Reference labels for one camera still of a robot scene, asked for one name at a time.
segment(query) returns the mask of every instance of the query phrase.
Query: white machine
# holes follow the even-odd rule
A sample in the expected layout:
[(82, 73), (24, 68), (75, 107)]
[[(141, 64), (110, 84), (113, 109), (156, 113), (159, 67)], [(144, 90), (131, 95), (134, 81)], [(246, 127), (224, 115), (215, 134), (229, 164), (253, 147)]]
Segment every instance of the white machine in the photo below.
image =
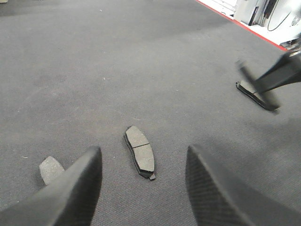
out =
[(197, 1), (285, 48), (291, 48), (301, 33), (301, 0)]

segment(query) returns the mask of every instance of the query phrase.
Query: red stripe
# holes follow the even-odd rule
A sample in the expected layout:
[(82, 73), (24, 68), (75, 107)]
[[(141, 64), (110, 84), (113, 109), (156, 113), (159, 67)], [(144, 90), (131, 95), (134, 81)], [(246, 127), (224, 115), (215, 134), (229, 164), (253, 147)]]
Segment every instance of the red stripe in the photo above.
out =
[(287, 51), (286, 48), (284, 48), (284, 47), (282, 47), (282, 46), (280, 46), (280, 45), (277, 45), (276, 43), (272, 42), (271, 40), (268, 40), (267, 38), (265, 38), (265, 37), (263, 37), (262, 35), (256, 33), (255, 31), (252, 31), (250, 28), (248, 28), (248, 27), (242, 25), (242, 24), (241, 24), (240, 22), (238, 22), (237, 20), (232, 20), (232, 19), (230, 19), (229, 17), (227, 17), (227, 16), (224, 15), (223, 13), (221, 13), (221, 12), (215, 10), (214, 8), (211, 8), (210, 6), (208, 6), (208, 5), (206, 5), (205, 3), (201, 2), (200, 0), (196, 0), (196, 1), (197, 1), (198, 3), (200, 3), (200, 4), (202, 4), (203, 6), (206, 6), (208, 9), (211, 9), (211, 10), (214, 11), (215, 13), (221, 15), (222, 17), (224, 17), (224, 18), (226, 18), (226, 19), (232, 21), (233, 23), (239, 25), (240, 27), (246, 29), (247, 31), (249, 31), (249, 32), (251, 32), (251, 33), (257, 35), (259, 38), (262, 38), (263, 40), (269, 42), (269, 43), (272, 44), (273, 46), (276, 46), (277, 48), (279, 48), (279, 49), (281, 49), (281, 50), (283, 50), (283, 51)]

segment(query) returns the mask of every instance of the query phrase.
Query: brake pad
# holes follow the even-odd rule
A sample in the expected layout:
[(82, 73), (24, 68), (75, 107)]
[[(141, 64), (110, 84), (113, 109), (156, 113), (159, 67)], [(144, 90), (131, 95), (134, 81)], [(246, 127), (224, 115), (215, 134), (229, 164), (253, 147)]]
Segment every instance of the brake pad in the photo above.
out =
[(145, 135), (136, 127), (127, 128), (124, 138), (131, 151), (138, 173), (144, 178), (154, 180), (156, 178), (155, 159), (151, 145)]
[(40, 164), (40, 173), (45, 185), (49, 185), (63, 172), (64, 168), (54, 157), (49, 156)]

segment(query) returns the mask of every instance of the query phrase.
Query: gray carpet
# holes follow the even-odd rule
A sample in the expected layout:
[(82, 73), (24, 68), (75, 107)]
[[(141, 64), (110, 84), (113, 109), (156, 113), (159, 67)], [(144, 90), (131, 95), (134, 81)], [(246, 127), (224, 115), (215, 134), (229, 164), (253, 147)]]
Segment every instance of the gray carpet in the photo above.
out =
[[(300, 85), (273, 115), (235, 87), (282, 52), (193, 0), (9, 0), (0, 5), (0, 210), (43, 187), (49, 155), (68, 168), (103, 151), (93, 225), (194, 226), (189, 144), (210, 148), (243, 181), (301, 211)], [(155, 181), (123, 139), (150, 141)]]

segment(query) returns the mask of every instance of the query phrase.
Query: black cable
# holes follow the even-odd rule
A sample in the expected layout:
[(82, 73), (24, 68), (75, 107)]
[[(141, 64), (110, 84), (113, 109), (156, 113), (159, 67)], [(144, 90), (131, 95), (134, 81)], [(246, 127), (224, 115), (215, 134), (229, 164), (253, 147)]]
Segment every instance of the black cable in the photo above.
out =
[[(271, 14), (271, 17), (270, 17), (270, 19), (269, 19), (269, 23), (271, 22), (271, 20), (272, 20), (272, 17), (273, 17), (273, 15), (274, 15), (274, 12), (275, 12), (275, 9), (276, 9), (276, 7), (277, 7), (277, 5), (278, 5), (278, 2), (279, 2), (279, 0), (276, 2), (276, 5), (274, 6), (274, 10), (273, 10), (273, 12), (272, 12), (272, 14)], [(280, 24), (278, 24), (278, 26), (276, 27), (276, 28), (274, 28), (273, 30), (269, 30), (269, 23), (268, 23), (268, 31), (269, 32), (272, 32), (272, 31), (274, 31), (274, 30), (276, 30), (287, 18), (288, 18), (288, 16), (291, 14), (291, 12), (283, 19), (283, 21), (281, 21), (281, 23)]]

